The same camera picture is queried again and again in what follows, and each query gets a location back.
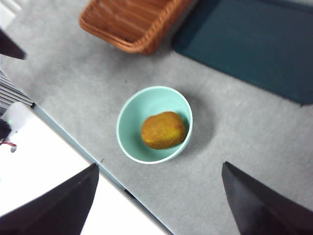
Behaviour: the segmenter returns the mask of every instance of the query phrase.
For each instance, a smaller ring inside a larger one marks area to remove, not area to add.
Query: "dark green mat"
[[[178,53],[301,104],[313,103],[313,7],[283,0],[200,0]]]

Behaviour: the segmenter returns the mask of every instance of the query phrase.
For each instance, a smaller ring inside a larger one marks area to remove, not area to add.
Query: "bowl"
[[[152,149],[141,138],[141,126],[149,116],[165,111],[179,114],[186,126],[186,138],[168,149]],[[181,93],[169,87],[148,87],[124,104],[116,125],[117,141],[126,156],[138,163],[162,163],[176,157],[186,147],[191,138],[192,123],[190,105]]]

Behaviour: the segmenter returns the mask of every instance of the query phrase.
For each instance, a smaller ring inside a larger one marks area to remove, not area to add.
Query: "black object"
[[[3,119],[0,119],[0,141],[5,140],[10,133],[11,127],[9,124]]]
[[[0,29],[0,54],[13,58],[26,58],[25,52],[19,48],[1,29]]]
[[[312,235],[313,212],[232,164],[223,164],[227,200],[242,235]]]
[[[287,0],[200,0],[178,53],[301,104],[313,103],[313,7]]]
[[[98,179],[99,167],[92,164],[1,217],[0,235],[79,235],[93,203]]]

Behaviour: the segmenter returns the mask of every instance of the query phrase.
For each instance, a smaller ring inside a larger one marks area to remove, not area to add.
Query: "white surface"
[[[2,117],[18,133],[17,144],[0,146],[0,215],[51,190],[89,166],[89,163],[21,103],[14,103]],[[81,234],[166,234],[106,178],[99,183]]]
[[[15,13],[1,2],[0,3],[0,16],[1,16],[0,26],[1,28],[6,29],[8,25],[12,22],[12,20],[15,18]]]

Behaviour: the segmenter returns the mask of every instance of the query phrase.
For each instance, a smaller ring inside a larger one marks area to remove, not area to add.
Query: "wicker basket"
[[[190,0],[91,0],[81,28],[130,53],[151,54]]]

